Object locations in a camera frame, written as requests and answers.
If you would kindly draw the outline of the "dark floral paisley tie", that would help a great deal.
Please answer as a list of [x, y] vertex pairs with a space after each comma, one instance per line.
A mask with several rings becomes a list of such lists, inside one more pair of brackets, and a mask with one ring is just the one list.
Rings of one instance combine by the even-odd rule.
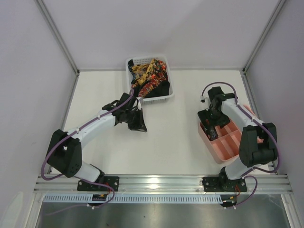
[[215, 127], [212, 126], [207, 130], [207, 137], [210, 141], [218, 139], [218, 133], [217, 133]]

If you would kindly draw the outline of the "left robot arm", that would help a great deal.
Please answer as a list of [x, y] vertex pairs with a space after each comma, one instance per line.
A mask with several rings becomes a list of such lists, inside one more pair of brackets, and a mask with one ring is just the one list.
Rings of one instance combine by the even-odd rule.
[[43, 166], [50, 165], [60, 176], [75, 177], [89, 184], [104, 182], [104, 173], [83, 161], [83, 149], [101, 133], [126, 123], [129, 130], [147, 132], [141, 97], [133, 90], [123, 93], [119, 100], [104, 105], [90, 120], [68, 131], [56, 130], [50, 140]]

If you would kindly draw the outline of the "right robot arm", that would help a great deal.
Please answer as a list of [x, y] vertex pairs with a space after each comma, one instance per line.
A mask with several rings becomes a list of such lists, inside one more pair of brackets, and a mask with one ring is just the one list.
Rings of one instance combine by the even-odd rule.
[[202, 96], [207, 108], [197, 113], [199, 134], [218, 164], [231, 162], [217, 176], [206, 176], [206, 192], [246, 192], [245, 176], [279, 158], [276, 127], [265, 123], [239, 103], [236, 91], [216, 86]]

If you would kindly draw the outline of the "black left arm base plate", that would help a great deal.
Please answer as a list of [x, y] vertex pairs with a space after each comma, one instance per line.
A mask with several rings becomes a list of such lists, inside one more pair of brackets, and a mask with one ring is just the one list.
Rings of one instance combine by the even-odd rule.
[[95, 181], [95, 183], [102, 184], [102, 186], [91, 184], [83, 180], [79, 180], [77, 185], [77, 191], [88, 191], [88, 192], [93, 192], [93, 191], [102, 192], [102, 191], [111, 191], [111, 190], [118, 191], [119, 182], [120, 182], [120, 177], [108, 176], [108, 175], [99, 177]]

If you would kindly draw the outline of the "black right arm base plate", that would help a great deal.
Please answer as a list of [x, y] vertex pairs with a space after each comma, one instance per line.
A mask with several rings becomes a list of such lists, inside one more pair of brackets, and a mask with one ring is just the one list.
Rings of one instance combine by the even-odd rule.
[[206, 176], [202, 178], [205, 192], [247, 192], [243, 179], [229, 180], [219, 176]]

